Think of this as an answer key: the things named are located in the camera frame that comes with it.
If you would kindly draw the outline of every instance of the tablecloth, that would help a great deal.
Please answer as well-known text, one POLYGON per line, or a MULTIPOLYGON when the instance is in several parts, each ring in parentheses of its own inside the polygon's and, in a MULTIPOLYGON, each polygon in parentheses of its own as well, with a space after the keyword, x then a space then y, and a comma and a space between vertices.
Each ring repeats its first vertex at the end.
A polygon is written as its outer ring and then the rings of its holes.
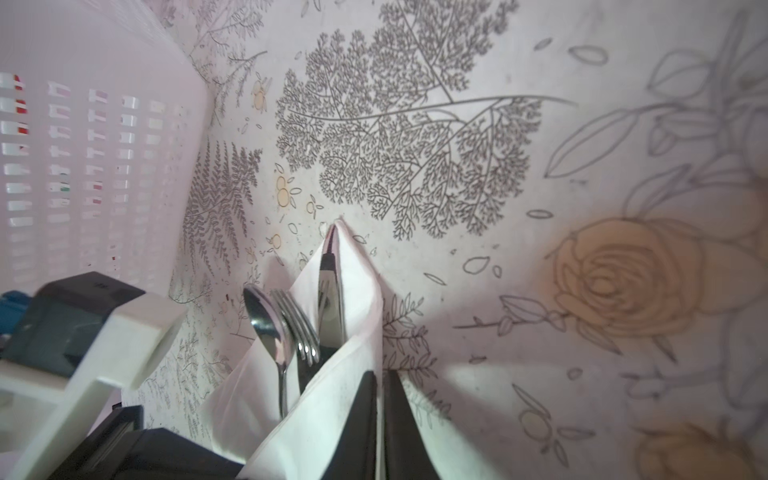
POLYGON ((147 3, 214 99, 147 427, 210 445, 243 284, 342 217, 446 478, 758 478, 764 2, 147 3))

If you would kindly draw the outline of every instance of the blue object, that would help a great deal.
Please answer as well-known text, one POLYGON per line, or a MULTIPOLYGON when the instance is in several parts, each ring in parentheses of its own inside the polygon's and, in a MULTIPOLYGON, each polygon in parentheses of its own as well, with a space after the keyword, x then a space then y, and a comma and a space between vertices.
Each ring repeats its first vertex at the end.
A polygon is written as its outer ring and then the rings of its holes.
POLYGON ((0 296, 0 335, 13 333, 16 324, 27 311, 31 298, 18 290, 5 292, 0 296))

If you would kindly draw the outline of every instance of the metal spoon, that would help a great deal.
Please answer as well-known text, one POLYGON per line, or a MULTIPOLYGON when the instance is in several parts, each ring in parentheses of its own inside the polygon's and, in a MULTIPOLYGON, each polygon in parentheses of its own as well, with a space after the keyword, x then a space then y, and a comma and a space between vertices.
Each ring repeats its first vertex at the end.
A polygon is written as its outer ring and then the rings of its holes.
POLYGON ((288 413, 286 399, 286 371, 293 359, 293 337, 283 317, 275 310, 270 298, 256 285, 247 284, 243 288, 245 308, 250 317, 250 324, 256 330, 259 340, 277 364, 277 375, 280 402, 280 418, 288 413))

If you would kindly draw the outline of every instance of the fork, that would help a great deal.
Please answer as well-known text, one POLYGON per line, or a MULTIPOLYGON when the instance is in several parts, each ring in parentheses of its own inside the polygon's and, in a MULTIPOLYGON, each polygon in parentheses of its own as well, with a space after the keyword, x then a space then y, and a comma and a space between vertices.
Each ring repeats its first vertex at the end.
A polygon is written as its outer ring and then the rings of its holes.
POLYGON ((289 290, 274 289, 270 295, 280 308, 289 328, 293 331, 301 360, 304 360, 308 366, 318 363, 320 361, 319 337, 310 325, 309 319, 296 303, 293 294, 289 290))

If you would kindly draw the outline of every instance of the perforated basket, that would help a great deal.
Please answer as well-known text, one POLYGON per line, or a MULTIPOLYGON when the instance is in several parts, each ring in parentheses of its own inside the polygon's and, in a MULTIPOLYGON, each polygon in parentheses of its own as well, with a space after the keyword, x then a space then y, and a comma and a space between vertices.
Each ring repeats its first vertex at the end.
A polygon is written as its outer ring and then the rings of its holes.
POLYGON ((208 93, 139 0, 0 4, 0 292, 166 294, 208 93))

